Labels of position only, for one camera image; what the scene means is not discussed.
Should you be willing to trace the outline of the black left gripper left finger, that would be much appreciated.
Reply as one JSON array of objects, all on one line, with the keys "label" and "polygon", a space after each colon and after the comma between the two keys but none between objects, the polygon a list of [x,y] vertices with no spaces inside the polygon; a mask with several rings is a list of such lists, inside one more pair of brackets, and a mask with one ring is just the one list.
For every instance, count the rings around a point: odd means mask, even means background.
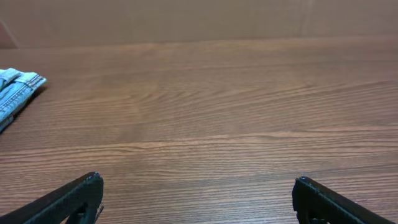
[{"label": "black left gripper left finger", "polygon": [[104,180],[89,172],[37,200],[7,213],[1,223],[42,224],[61,222],[94,224],[103,211]]}]

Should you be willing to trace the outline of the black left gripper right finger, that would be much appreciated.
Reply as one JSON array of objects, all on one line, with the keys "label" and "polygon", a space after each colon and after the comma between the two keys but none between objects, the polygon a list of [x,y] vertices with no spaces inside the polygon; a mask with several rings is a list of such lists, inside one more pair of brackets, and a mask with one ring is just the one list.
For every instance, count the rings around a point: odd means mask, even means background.
[{"label": "black left gripper right finger", "polygon": [[295,180],[292,205],[300,224],[394,224],[305,176]]}]

